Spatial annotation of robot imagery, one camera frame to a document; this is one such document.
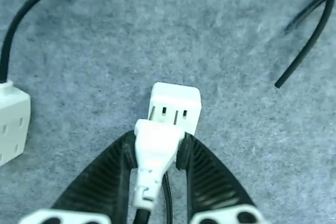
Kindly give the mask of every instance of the white power strip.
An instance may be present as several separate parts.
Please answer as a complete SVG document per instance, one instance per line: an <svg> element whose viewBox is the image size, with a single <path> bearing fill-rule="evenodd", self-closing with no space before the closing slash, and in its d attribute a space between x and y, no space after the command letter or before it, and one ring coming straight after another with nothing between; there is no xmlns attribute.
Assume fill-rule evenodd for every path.
<svg viewBox="0 0 336 224"><path fill-rule="evenodd" d="M23 152L29 121L30 96L12 81L0 84L0 166Z"/></svg>

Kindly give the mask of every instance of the gray carpet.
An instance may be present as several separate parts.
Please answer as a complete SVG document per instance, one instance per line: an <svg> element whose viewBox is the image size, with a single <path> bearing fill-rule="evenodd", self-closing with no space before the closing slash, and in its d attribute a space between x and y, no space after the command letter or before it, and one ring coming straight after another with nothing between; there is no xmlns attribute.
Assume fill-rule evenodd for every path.
<svg viewBox="0 0 336 224"><path fill-rule="evenodd" d="M24 1L0 0L1 38ZM10 78L33 111L24 153L0 168L0 223L49 207L146 117L157 81L201 90L196 136L272 223L336 223L336 12L301 67L274 87L321 15L282 35L310 1L43 0L12 51ZM170 176L174 223L186 223L185 176ZM162 199L150 223L164 216Z"/></svg>

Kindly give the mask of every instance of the black cable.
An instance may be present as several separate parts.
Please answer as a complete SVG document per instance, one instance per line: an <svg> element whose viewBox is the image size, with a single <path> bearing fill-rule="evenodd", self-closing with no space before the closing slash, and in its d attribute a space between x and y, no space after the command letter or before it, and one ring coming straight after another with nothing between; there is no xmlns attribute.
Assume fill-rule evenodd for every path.
<svg viewBox="0 0 336 224"><path fill-rule="evenodd" d="M9 25L0 56L0 83L5 83L8 78L9 54L13 43L13 37L22 19L26 16L29 10L36 5L40 0L27 0L20 10L16 13L12 22Z"/></svg>
<svg viewBox="0 0 336 224"><path fill-rule="evenodd" d="M145 209L138 209L133 224L147 224L151 212Z"/></svg>
<svg viewBox="0 0 336 224"><path fill-rule="evenodd" d="M298 25L302 23L302 21L307 18L317 7L319 7L326 0L313 0L310 2L302 11L300 11L295 18L285 27L285 34L288 34L293 29L295 29Z"/></svg>
<svg viewBox="0 0 336 224"><path fill-rule="evenodd" d="M166 172L163 176L162 187L166 202L166 223L173 224L173 200L168 179L168 172Z"/></svg>
<svg viewBox="0 0 336 224"><path fill-rule="evenodd" d="M281 86L292 75L292 73L298 68L298 66L302 63L302 61L307 56L307 54L310 52L312 47L315 45L316 41L318 40L321 33L323 32L323 29L325 28L328 22L328 19L332 13L334 2L335 0L326 0L323 14L321 16L321 19L315 31L313 32L313 34L311 35L311 37L309 38L305 46L302 48L302 50L299 52L299 54L296 56L294 61L291 63L291 65L286 69L286 71L282 74L279 80L275 83L275 87L281 88Z"/></svg>

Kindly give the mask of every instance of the white socket adapter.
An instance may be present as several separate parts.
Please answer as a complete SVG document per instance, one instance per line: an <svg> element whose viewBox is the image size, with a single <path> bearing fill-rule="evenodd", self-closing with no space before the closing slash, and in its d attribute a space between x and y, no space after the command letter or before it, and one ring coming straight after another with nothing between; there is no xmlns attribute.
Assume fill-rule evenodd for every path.
<svg viewBox="0 0 336 224"><path fill-rule="evenodd" d="M30 96L13 86L0 84L0 166L20 155L26 145L30 121Z"/></svg>
<svg viewBox="0 0 336 224"><path fill-rule="evenodd" d="M148 119L178 125L185 132L195 135L201 109L198 88L157 82L151 93Z"/></svg>

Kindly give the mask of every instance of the white plug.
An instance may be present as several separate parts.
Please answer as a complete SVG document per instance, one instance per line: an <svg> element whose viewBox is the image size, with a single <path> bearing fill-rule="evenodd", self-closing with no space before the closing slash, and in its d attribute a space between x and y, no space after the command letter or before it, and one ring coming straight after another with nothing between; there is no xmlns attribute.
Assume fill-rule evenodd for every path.
<svg viewBox="0 0 336 224"><path fill-rule="evenodd" d="M198 88L157 82L151 93L148 119L176 124L185 132L195 135L201 109L201 93Z"/></svg>
<svg viewBox="0 0 336 224"><path fill-rule="evenodd" d="M12 81L0 84L0 166L23 152L29 121L30 96Z"/></svg>
<svg viewBox="0 0 336 224"><path fill-rule="evenodd" d="M138 174L133 206L153 211L163 176L174 162L185 132L173 124L139 119L135 124L134 134Z"/></svg>

